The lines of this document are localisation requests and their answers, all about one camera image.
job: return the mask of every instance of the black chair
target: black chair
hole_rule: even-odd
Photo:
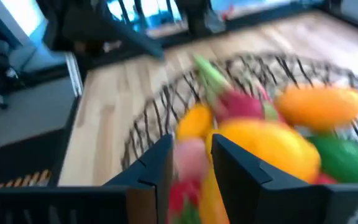
[[[106,0],[37,0],[49,23],[44,42],[56,51],[74,52],[74,43],[112,42],[163,58],[161,45],[113,19]]]

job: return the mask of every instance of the dragon fruit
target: dragon fruit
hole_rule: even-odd
[[[179,180],[202,179],[208,173],[208,158],[202,139],[193,138],[175,144],[173,162]]]
[[[337,181],[325,173],[320,173],[315,184],[337,184]]]
[[[168,223],[200,223],[198,204],[200,200],[200,181],[186,179],[173,183],[169,193]]]
[[[250,79],[259,89],[263,100],[236,90],[207,60],[195,55],[194,61],[200,71],[206,99],[218,124],[233,118],[280,119],[261,84]]]

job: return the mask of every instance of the mango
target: mango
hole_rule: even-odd
[[[201,183],[198,212],[202,224],[230,224],[212,167]]]
[[[319,174],[320,156],[316,148],[279,121],[231,120],[220,125],[216,132],[307,183],[313,183]],[[210,135],[206,138],[206,147],[211,145]],[[207,148],[206,152],[210,154],[211,149]]]
[[[211,165],[213,165],[212,154],[211,154],[211,151],[212,151],[212,136],[213,136],[213,134],[219,134],[219,131],[217,129],[212,129],[207,134],[206,139],[205,139],[205,152],[206,152],[206,155],[208,157],[209,163]]]
[[[351,88],[289,87],[274,104],[285,120],[315,131],[351,124],[358,115],[358,91]]]
[[[187,139],[175,144],[173,163],[179,180],[200,180],[208,173],[209,162],[202,139]]]

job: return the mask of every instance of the black panel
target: black panel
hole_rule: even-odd
[[[75,115],[77,112],[78,104],[80,103],[81,98],[75,98],[74,102],[71,106],[70,114],[68,115],[68,119],[64,130],[62,131],[62,135],[60,136],[59,141],[57,142],[57,150],[53,155],[53,166],[51,166],[52,176],[49,179],[48,186],[55,187],[58,184],[60,173],[62,171],[63,163],[65,160],[68,143],[70,142],[71,131],[73,129],[73,125],[75,122]]]
[[[133,224],[141,224],[156,220],[165,224],[172,144],[171,135],[163,136],[144,156],[102,187],[1,189],[0,223],[125,224],[132,220]]]
[[[51,169],[62,129],[0,147],[0,184]]]
[[[212,155],[231,223],[358,223],[358,184],[309,185],[218,134]]]

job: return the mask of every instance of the green leaf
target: green leaf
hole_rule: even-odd
[[[181,217],[177,220],[178,222],[175,222],[175,224],[201,224],[198,208],[195,207],[187,198],[185,199]]]
[[[205,98],[207,103],[210,105],[210,107],[212,107],[212,109],[218,109],[218,93],[216,93],[212,88],[208,88],[207,81],[202,74],[200,74],[200,81],[201,84],[204,86]]]
[[[175,215],[173,218],[173,224],[181,224],[181,217]]]
[[[199,55],[194,55],[194,62],[200,70],[200,76],[204,77],[204,87],[210,88],[217,94],[231,88],[230,83],[225,79],[221,72],[213,67],[211,63]]]
[[[263,101],[262,105],[264,107],[264,115],[266,120],[278,120],[280,117],[278,115],[277,110],[269,101]]]

